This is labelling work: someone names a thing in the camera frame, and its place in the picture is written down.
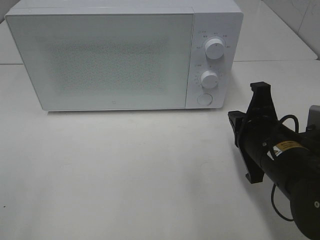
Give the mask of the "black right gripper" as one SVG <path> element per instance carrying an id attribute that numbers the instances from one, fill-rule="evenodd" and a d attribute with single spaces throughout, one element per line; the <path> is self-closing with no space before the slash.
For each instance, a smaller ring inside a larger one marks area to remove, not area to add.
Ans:
<path id="1" fill-rule="evenodd" d="M 250 84 L 254 94 L 269 94 L 270 85 L 264 81 Z M 241 141 L 241 154 L 249 173 L 258 168 L 265 173 L 275 173 L 277 165 L 267 155 L 268 142 L 273 128 L 278 120 L 272 97 L 253 96 L 246 113 L 235 110 L 229 111 L 228 119 L 234 134 L 234 144 L 238 148 L 238 138 L 245 119 Z"/>

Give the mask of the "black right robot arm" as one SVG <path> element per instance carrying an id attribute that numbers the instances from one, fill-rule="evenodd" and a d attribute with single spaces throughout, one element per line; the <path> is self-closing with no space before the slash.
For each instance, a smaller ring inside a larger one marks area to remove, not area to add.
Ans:
<path id="1" fill-rule="evenodd" d="M 291 221 L 309 239 L 320 237 L 320 108 L 309 108 L 307 126 L 288 114 L 278 118 L 266 82 L 250 85 L 252 99 L 246 112 L 230 111 L 234 143 L 252 184 L 268 176 L 274 189 L 287 197 Z"/>

